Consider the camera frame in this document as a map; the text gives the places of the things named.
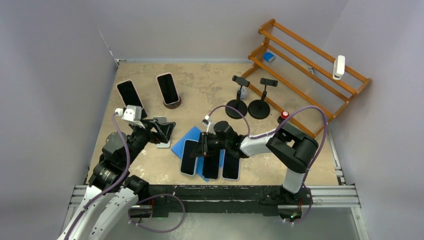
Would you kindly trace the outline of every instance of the wooden rack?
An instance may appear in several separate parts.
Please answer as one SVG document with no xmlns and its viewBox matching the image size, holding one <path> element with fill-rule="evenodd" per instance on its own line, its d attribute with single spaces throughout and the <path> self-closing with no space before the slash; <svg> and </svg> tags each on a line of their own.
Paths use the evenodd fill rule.
<svg viewBox="0 0 424 240">
<path fill-rule="evenodd" d="M 350 86 L 349 84 L 347 84 L 346 82 L 344 82 L 343 78 L 341 80 L 334 80 L 333 74 L 331 72 L 328 72 L 327 70 L 325 70 L 323 67 L 321 67 L 320 65 L 318 65 L 317 63 L 315 63 L 314 61 L 309 59 L 308 57 L 304 56 L 300 52 L 296 51 L 294 48 L 290 47 L 289 45 L 287 45 L 286 43 L 284 43 L 283 41 L 281 41 L 280 39 L 275 37 L 273 35 L 274 27 L 277 28 L 280 31 L 283 31 L 284 33 L 286 33 L 287 35 L 289 35 L 290 37 L 292 37 L 293 39 L 295 39 L 299 43 L 303 44 L 304 46 L 308 47 L 309 49 L 311 49 L 312 51 L 314 51 L 318 55 L 322 56 L 326 60 L 330 61 L 331 63 L 334 63 L 334 61 L 335 61 L 334 57 L 332 57 L 328 53 L 324 52 L 323 50 L 319 49 L 318 47 L 316 47 L 312 43 L 308 42 L 304 38 L 300 37 L 299 35 L 297 35 L 293 31 L 286 28 L 285 26 L 279 24 L 278 22 L 276 22 L 275 19 L 271 19 L 259 28 L 258 33 L 261 34 L 261 35 L 264 35 L 265 39 L 263 40 L 262 44 L 258 48 L 256 48 L 255 50 L 253 50 L 249 54 L 248 59 L 253 61 L 253 65 L 251 66 L 250 69 L 248 69 L 245 73 L 243 73 L 241 75 L 242 77 L 247 78 L 248 76 L 250 76 L 254 71 L 256 71 L 259 68 L 266 70 L 268 73 L 273 75 L 276 79 L 278 79 L 280 82 L 285 84 L 287 87 L 289 87 L 291 90 L 293 90 L 299 96 L 301 96 L 303 99 L 305 99 L 311 105 L 315 105 L 317 107 L 320 107 L 325 112 L 325 114 L 328 118 L 328 122 L 331 122 L 335 117 L 337 117 L 340 114 L 340 112 L 348 105 L 348 103 L 355 96 L 357 96 L 358 93 L 360 93 L 370 83 L 371 79 L 364 77 L 363 75 L 359 74 L 357 71 L 353 70 L 352 68 L 350 68 L 347 65 L 345 66 L 345 71 L 347 73 L 349 73 L 350 75 L 352 75 L 353 77 L 355 77 L 356 79 L 358 79 L 359 81 L 361 81 L 362 82 L 361 86 L 358 89 L 355 89 L 352 86 Z M 307 65 L 314 68 L 314 70 L 318 71 L 319 73 L 324 75 L 326 78 L 328 78 L 329 80 L 331 80 L 332 82 L 334 82 L 335 84 L 337 84 L 338 86 L 340 86 L 341 88 L 346 90 L 348 93 L 350 93 L 350 96 L 349 97 L 345 96 L 344 94 L 342 94 L 341 92 L 336 90 L 334 87 L 330 86 L 328 83 L 326 83 L 325 81 L 321 80 L 320 78 L 318 78 L 317 76 L 315 76 L 314 74 L 309 72 L 307 69 L 302 67 L 299 63 L 292 60 L 290 57 L 288 57 L 287 55 L 283 54 L 281 51 L 279 51 L 278 49 L 276 49 L 275 47 L 270 45 L 270 41 L 279 45 L 280 47 L 285 49 L 287 52 L 294 55 L 296 58 L 300 59 L 301 61 L 303 61 Z M 264 56 L 264 53 L 267 52 L 267 50 L 274 52 L 279 57 L 281 57 L 283 60 L 285 60 L 289 64 L 291 64 L 293 67 L 295 67 L 296 69 L 298 69 L 299 71 L 301 71 L 302 73 L 307 75 L 309 78 L 311 78 L 312 80 L 317 82 L 323 88 L 327 89 L 331 94 L 333 94 L 333 95 L 337 96 L 338 98 L 340 98 L 341 100 L 343 100 L 344 104 L 334 114 L 331 113 L 331 111 L 329 109 L 325 108 L 324 106 L 319 104 L 317 101 L 312 99 L 310 96 L 308 96 L 306 93 L 302 92 L 299 88 L 297 88 L 295 85 L 290 83 L 287 79 L 285 79 L 279 73 L 277 73 L 275 70 L 273 70 L 271 67 L 269 67 L 269 65 L 264 64 L 263 56 Z M 252 89 L 258 95 L 262 95 L 262 92 L 260 90 L 258 90 L 253 84 L 250 84 L 249 88 Z M 265 100 L 271 106 L 273 106 L 277 111 L 279 111 L 279 112 L 284 111 L 283 108 L 281 108 L 278 104 L 276 104 L 274 101 L 272 101 L 269 97 L 266 97 Z M 303 124 L 301 124 L 295 118 L 292 118 L 291 122 L 313 138 L 315 138 L 324 129 L 324 126 L 322 126 L 317 132 L 312 132 L 311 130 L 309 130 L 307 127 L 305 127 Z"/>
</svg>

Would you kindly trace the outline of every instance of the beige tabletop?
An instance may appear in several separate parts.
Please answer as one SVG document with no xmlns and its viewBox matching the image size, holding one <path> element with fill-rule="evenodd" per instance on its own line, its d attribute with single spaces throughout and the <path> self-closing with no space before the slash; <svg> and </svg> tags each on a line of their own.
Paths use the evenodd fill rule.
<svg viewBox="0 0 424 240">
<path fill-rule="evenodd" d="M 98 162 L 102 153 L 107 136 L 116 132 L 111 120 L 111 115 L 116 108 L 123 108 L 124 103 L 116 90 L 115 85 L 119 82 L 132 80 L 140 95 L 148 118 L 166 116 L 169 122 L 176 122 L 176 127 L 171 136 L 171 147 L 181 139 L 192 127 L 197 126 L 202 131 L 205 127 L 201 124 L 202 119 L 214 107 L 225 105 L 235 99 L 238 85 L 231 81 L 233 75 L 240 76 L 251 64 L 237 63 L 135 63 L 121 62 L 117 70 L 113 89 L 107 105 L 106 113 L 98 134 L 96 146 L 91 158 L 92 169 Z M 176 109 L 167 109 L 163 105 L 161 93 L 156 83 L 156 76 L 164 73 L 172 73 L 178 93 L 182 99 L 181 105 Z M 260 87 L 259 79 L 265 77 L 273 79 L 269 74 L 261 70 L 256 71 L 247 80 Z M 289 112 L 295 111 L 308 105 L 302 98 L 285 87 L 281 82 L 278 87 L 268 87 L 268 96 Z M 248 90 L 245 103 L 260 97 L 250 89 Z M 261 134 L 277 127 L 277 118 L 280 115 L 271 107 L 269 117 L 257 120 L 247 114 L 252 135 Z M 318 128 L 322 126 L 322 120 L 316 112 L 307 110 L 299 116 L 302 123 L 307 127 Z M 228 123 L 239 134 L 245 134 L 247 127 L 242 119 L 231 119 L 225 114 L 223 108 L 218 109 L 211 119 L 214 122 L 221 120 Z M 116 118 L 120 129 L 130 134 L 131 129 L 126 122 Z M 322 134 L 316 140 L 321 142 Z M 205 182 L 198 175 L 187 176 L 180 173 L 180 159 L 170 148 L 156 148 L 154 144 L 147 144 L 130 167 L 130 174 L 137 175 L 150 184 L 183 184 L 183 185 L 280 185 L 283 183 L 286 167 L 272 154 L 264 153 L 241 160 L 240 177 L 237 181 L 217 179 Z M 333 153 L 328 140 L 321 154 L 311 168 L 306 180 L 307 185 L 338 185 Z"/>
</svg>

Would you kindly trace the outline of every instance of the white wall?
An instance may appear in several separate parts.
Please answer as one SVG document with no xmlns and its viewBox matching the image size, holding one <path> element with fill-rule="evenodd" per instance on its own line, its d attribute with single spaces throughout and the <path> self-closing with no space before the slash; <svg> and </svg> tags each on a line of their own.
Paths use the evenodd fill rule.
<svg viewBox="0 0 424 240">
<path fill-rule="evenodd" d="M 424 235 L 424 1 L 350 0 L 324 50 L 371 85 L 331 124 L 372 240 Z"/>
<path fill-rule="evenodd" d="M 271 18 L 322 47 L 348 0 L 89 0 L 115 58 L 247 61 Z"/>
<path fill-rule="evenodd" d="M 56 239 L 115 76 L 83 0 L 0 1 L 0 239 Z"/>
</svg>

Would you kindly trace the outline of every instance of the red cap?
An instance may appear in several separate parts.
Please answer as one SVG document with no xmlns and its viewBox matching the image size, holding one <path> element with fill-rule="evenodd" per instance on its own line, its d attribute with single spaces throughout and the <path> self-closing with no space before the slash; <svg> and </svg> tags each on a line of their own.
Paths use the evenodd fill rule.
<svg viewBox="0 0 424 240">
<path fill-rule="evenodd" d="M 289 112 L 288 111 L 282 111 L 281 112 L 281 118 L 282 119 L 286 119 L 289 116 Z"/>
</svg>

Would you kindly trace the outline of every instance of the phone screen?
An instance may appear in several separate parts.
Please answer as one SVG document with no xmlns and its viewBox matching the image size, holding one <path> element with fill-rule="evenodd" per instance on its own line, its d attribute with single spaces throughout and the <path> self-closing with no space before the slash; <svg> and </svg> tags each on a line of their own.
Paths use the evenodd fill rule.
<svg viewBox="0 0 424 240">
<path fill-rule="evenodd" d="M 196 148 L 197 144 L 198 142 L 194 140 L 186 140 L 184 143 L 184 148 L 182 150 L 181 167 L 179 169 L 183 174 L 191 176 L 195 174 L 197 157 L 190 157 L 190 154 Z"/>
<path fill-rule="evenodd" d="M 218 179 L 220 172 L 220 154 L 205 156 L 203 161 L 203 177 L 206 179 Z"/>
<path fill-rule="evenodd" d="M 124 81 L 116 85 L 118 92 L 122 97 L 125 106 L 141 106 L 143 108 L 142 101 L 140 101 L 139 95 L 137 94 L 136 88 L 131 80 Z"/>
<path fill-rule="evenodd" d="M 173 104 L 178 102 L 178 93 L 174 85 L 174 80 L 170 73 L 157 77 L 160 91 L 162 92 L 163 100 L 165 104 Z"/>
<path fill-rule="evenodd" d="M 240 173 L 240 158 L 236 158 L 233 155 L 225 151 L 224 163 L 222 166 L 222 178 L 238 180 Z"/>
</svg>

